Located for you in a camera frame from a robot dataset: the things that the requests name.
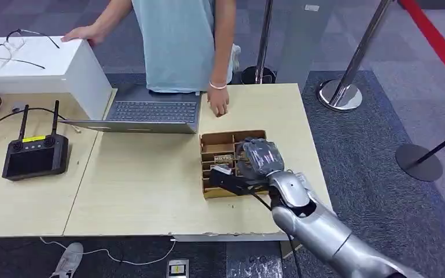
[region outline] stanchion post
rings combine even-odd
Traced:
[[[320,85],[318,99],[325,107],[347,112],[358,108],[362,103],[362,93],[352,82],[391,1],[381,0],[379,3],[342,79],[329,80]]]
[[[433,150],[414,144],[404,144],[396,150],[396,162],[408,175],[421,181],[438,180],[443,173],[442,164],[435,155],[445,147],[445,141]]]
[[[262,36],[260,37],[260,49],[258,51],[258,59],[256,60],[255,84],[263,83],[263,68],[265,67],[265,58],[267,56],[272,8],[273,0],[267,0],[263,16]]]
[[[275,83],[275,73],[265,67],[272,9],[273,0],[267,0],[265,4],[265,12],[263,15],[262,36],[260,37],[258,59],[256,60],[256,66],[248,67],[242,72],[241,82],[243,84]],[[267,80],[264,80],[264,76],[269,76],[269,78]]]

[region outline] red stripe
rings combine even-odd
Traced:
[[[445,65],[445,39],[414,0],[400,0],[411,18]]]

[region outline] cardboard divider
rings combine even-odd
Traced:
[[[200,136],[202,190],[206,199],[235,196],[222,188],[210,185],[210,171],[214,165],[220,165],[229,168],[232,175],[241,176],[236,163],[239,160],[247,160],[249,162],[249,159],[245,157],[237,158],[236,148],[241,141],[248,137],[266,139],[266,134],[264,130],[247,130],[209,133]]]

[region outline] white cable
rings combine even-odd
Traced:
[[[58,243],[58,242],[46,242],[46,241],[44,241],[44,239],[43,239],[42,237],[40,237],[40,240],[41,240],[44,244],[52,244],[52,243],[54,243],[54,244],[56,244],[56,245],[58,245],[58,246],[60,246],[60,247],[62,247],[62,248],[64,248],[64,249],[67,249],[67,247],[65,247],[65,246],[62,245],[61,243]],[[108,249],[104,249],[104,248],[103,248],[103,249],[94,250],[94,251],[85,252],[85,253],[77,253],[77,252],[72,252],[72,251],[71,251],[71,253],[73,253],[73,254],[88,255],[88,254],[92,254],[92,253],[96,253],[96,252],[100,252],[100,251],[105,251],[106,254],[108,254],[108,256],[110,257],[110,259],[112,259],[112,260],[115,261],[115,262],[124,262],[124,263],[129,264],[129,265],[150,265],[150,264],[153,264],[153,263],[155,263],[155,262],[159,262],[159,261],[162,261],[162,260],[166,259],[166,257],[167,257],[167,256],[171,253],[171,251],[173,251],[173,249],[175,248],[176,240],[172,239],[172,241],[173,241],[173,245],[171,246],[171,249],[168,251],[168,253],[166,253],[166,255],[164,255],[163,258],[157,259],[157,260],[152,261],[152,262],[135,263],[135,262],[129,262],[129,261],[121,261],[121,260],[119,260],[119,259],[115,259],[114,257],[112,257],[112,256],[110,255],[110,251],[108,251]]]

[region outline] glasses frame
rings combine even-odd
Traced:
[[[22,33],[24,33],[24,32],[26,32],[26,33],[30,33],[30,34],[35,34],[35,35],[40,35],[40,36],[46,36],[46,37],[47,37],[47,38],[54,44],[54,46],[55,46],[56,48],[60,49],[60,47],[59,47],[59,46],[52,40],[52,38],[49,37],[48,35],[45,35],[44,33],[34,32],[34,31],[24,30],[24,29],[17,29],[17,30],[14,30],[14,31],[10,32],[10,33],[6,36],[6,40],[5,40],[3,43],[0,43],[0,46],[5,47],[5,48],[9,51],[9,54],[10,54],[10,58],[9,58],[9,59],[0,57],[0,60],[6,60],[6,63],[9,62],[9,61],[15,61],[15,62],[26,63],[26,64],[34,65],[34,66],[39,67],[39,68],[41,68],[41,69],[44,70],[45,67],[42,66],[42,65],[38,65],[38,64],[35,64],[35,63],[32,63],[32,62],[28,62],[28,61],[23,61],[23,60],[13,59],[11,48],[8,46],[8,45],[12,45],[11,43],[9,43],[9,37],[11,37],[11,35],[13,35],[14,33],[18,33],[20,36],[23,36]],[[23,44],[20,45],[19,47],[16,47],[16,49],[20,49],[21,47],[24,46],[25,43],[26,43],[26,41],[23,39]]]

